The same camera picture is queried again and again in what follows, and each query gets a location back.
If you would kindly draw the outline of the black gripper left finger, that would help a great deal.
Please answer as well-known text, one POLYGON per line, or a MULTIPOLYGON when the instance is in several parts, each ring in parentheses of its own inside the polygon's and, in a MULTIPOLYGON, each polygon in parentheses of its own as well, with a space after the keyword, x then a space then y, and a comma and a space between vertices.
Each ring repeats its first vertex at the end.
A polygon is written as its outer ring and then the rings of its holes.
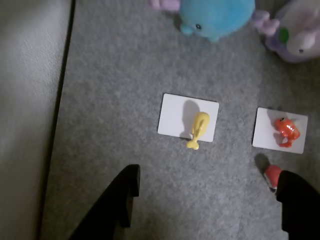
POLYGON ((71 240, 123 240, 131 226, 134 198, 140 193, 140 166, 127 165, 94 203, 71 240))

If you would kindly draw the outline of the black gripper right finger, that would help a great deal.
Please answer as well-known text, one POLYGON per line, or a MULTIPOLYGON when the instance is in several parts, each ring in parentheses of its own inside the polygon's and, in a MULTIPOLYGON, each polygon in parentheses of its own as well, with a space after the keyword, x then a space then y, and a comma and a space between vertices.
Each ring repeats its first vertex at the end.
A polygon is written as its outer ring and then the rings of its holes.
POLYGON ((281 228, 290 240, 320 238, 320 193, 296 173, 279 175, 276 200, 282 206, 281 228))

